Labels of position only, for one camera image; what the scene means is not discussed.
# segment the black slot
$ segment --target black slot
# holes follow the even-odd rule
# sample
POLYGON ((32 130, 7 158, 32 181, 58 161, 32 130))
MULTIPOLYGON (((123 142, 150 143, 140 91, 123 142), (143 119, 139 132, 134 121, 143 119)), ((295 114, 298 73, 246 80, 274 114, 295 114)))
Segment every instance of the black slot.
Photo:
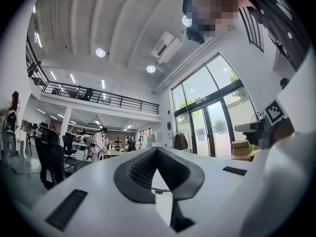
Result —
POLYGON ((87 194, 85 191, 72 191, 48 216, 46 222, 63 232, 87 194))
POLYGON ((227 172, 231 172, 233 174, 240 175, 240 176, 244 176, 247 173, 247 170, 240 169, 240 168, 233 168, 233 167, 225 167, 223 168, 223 170, 227 172))

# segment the black mesh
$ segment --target black mesh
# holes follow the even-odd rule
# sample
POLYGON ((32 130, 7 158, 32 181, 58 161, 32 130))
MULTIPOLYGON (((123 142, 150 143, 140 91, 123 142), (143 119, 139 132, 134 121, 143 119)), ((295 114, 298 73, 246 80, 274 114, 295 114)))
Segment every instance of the black mesh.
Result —
POLYGON ((156 169, 156 157, 153 152, 131 167, 129 178, 137 185, 150 190, 156 169))
POLYGON ((170 156, 159 152, 158 170, 168 188, 173 191, 181 186, 190 176, 190 170, 170 156))

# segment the white coat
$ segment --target white coat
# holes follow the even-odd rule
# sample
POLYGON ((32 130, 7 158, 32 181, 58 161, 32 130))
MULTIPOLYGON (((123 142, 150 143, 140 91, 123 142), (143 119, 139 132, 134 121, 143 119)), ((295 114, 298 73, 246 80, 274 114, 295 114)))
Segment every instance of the white coat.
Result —
POLYGON ((93 154, 99 153, 103 150, 103 141, 101 132, 97 132, 93 135, 91 143, 95 144, 95 147, 91 147, 91 152, 93 154))

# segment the air conditioner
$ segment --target air conditioner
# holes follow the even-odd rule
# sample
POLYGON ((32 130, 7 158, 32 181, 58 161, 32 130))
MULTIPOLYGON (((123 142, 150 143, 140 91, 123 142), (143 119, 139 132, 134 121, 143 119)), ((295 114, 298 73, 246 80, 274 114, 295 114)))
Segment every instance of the air conditioner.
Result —
POLYGON ((157 42, 151 55, 158 59, 158 63, 167 63, 183 46, 181 41, 168 32, 164 32, 160 40, 157 42))

